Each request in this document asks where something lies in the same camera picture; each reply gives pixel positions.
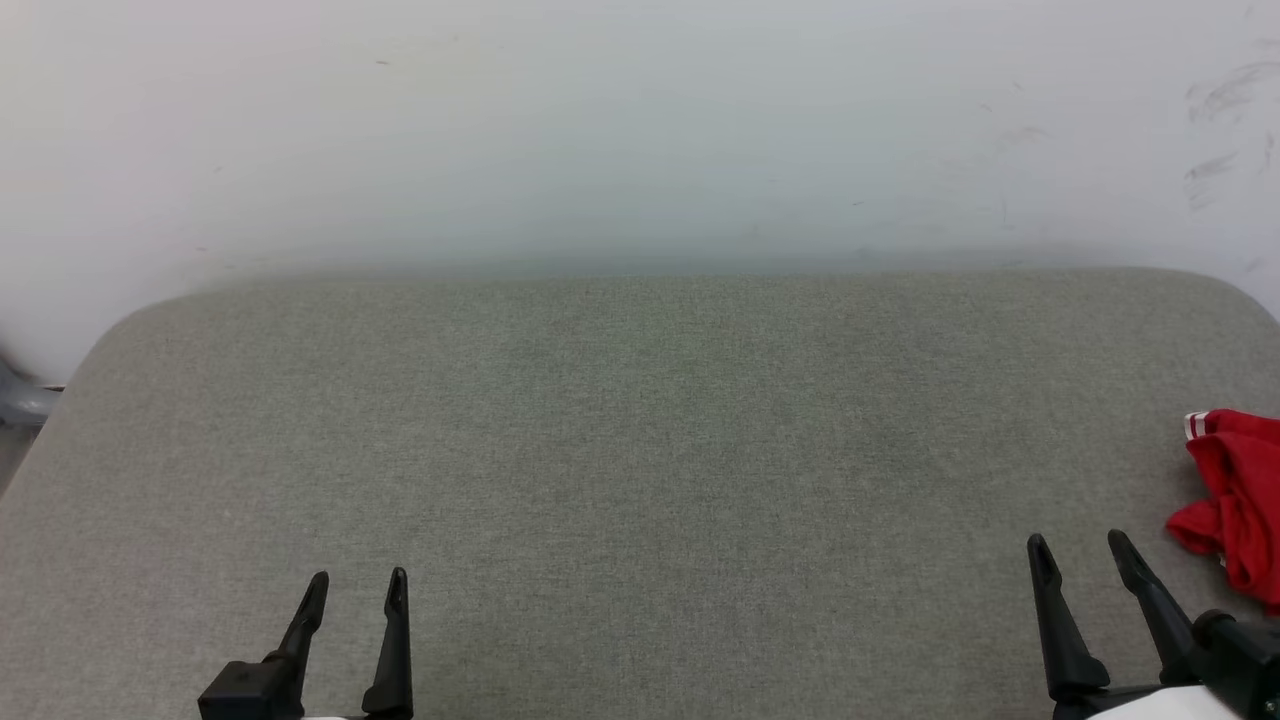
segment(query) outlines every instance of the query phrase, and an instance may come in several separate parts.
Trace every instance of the white wall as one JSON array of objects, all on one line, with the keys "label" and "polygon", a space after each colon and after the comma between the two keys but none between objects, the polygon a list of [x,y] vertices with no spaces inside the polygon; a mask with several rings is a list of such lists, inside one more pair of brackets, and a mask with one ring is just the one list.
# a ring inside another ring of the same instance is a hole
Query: white wall
[{"label": "white wall", "polygon": [[274,275],[1125,263],[1280,311],[1276,0],[0,0],[0,351],[50,382]]}]

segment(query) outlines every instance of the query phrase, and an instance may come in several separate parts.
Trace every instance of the black plastic part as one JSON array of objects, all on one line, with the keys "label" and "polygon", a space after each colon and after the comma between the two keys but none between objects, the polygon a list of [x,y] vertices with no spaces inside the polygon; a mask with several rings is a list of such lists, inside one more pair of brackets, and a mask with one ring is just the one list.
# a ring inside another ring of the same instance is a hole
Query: black plastic part
[{"label": "black plastic part", "polygon": [[1062,597],[1062,575],[1057,562],[1041,534],[1027,541],[1027,555],[1032,565],[1048,697],[1057,702],[1075,701],[1082,694],[1098,692],[1111,683],[1111,675],[1102,661],[1089,655]]},{"label": "black plastic part", "polygon": [[1268,702],[1280,703],[1280,629],[1245,625],[1210,610],[1196,620],[1194,633],[1204,650],[1197,662],[1204,687],[1247,720],[1280,715],[1266,710]]},{"label": "black plastic part", "polygon": [[408,575],[403,568],[392,571],[384,612],[387,630],[378,655],[378,670],[360,707],[370,720],[408,720],[413,716],[413,673],[410,662]]},{"label": "black plastic part", "polygon": [[1142,616],[1147,620],[1151,639],[1160,653],[1160,684],[1194,685],[1199,682],[1192,667],[1192,655],[1196,641],[1192,638],[1192,621],[1169,593],[1160,578],[1142,559],[1129,536],[1120,530],[1107,533],[1107,544],[1115,557],[1116,569],[1124,587],[1138,598]]},{"label": "black plastic part", "polygon": [[293,615],[280,647],[261,662],[228,662],[197,700],[202,720],[276,720],[301,717],[302,680],[311,635],[320,629],[329,574],[316,573]]}]

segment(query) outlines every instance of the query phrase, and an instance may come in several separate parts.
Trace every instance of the fabric upholstery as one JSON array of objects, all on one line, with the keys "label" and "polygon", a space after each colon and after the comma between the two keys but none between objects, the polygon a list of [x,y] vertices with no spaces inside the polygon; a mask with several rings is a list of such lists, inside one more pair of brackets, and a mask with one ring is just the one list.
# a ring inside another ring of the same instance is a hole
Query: fabric upholstery
[{"label": "fabric upholstery", "polygon": [[0,498],[0,716],[196,717],[332,574],[311,714],[358,712],[394,565],[419,717],[1047,717],[1025,542],[1117,684],[1106,532],[1164,534],[1183,414],[1280,414],[1280,332],[1157,270],[292,283],[83,363]]}]

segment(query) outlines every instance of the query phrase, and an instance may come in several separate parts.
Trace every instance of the red cloth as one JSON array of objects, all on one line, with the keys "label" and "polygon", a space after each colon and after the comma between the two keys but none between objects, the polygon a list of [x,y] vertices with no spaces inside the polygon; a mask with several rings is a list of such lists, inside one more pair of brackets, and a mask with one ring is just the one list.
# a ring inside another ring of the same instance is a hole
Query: red cloth
[{"label": "red cloth", "polygon": [[1185,429],[1211,497],[1165,527],[1192,552],[1222,553],[1230,585],[1280,615],[1280,420],[1212,410],[1188,415]]}]

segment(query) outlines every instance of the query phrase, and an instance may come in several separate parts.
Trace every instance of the gray fabric surface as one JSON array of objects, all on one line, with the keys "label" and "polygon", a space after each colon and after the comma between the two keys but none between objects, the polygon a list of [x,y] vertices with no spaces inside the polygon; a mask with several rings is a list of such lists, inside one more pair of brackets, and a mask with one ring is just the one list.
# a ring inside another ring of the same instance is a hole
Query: gray fabric surface
[{"label": "gray fabric surface", "polygon": [[408,569],[420,717],[1043,717],[1043,532],[1117,683],[1106,530],[1162,533],[1181,415],[1280,414],[1280,332],[1155,270],[294,284],[145,310],[0,502],[0,715],[195,717],[333,575],[357,711]]}]

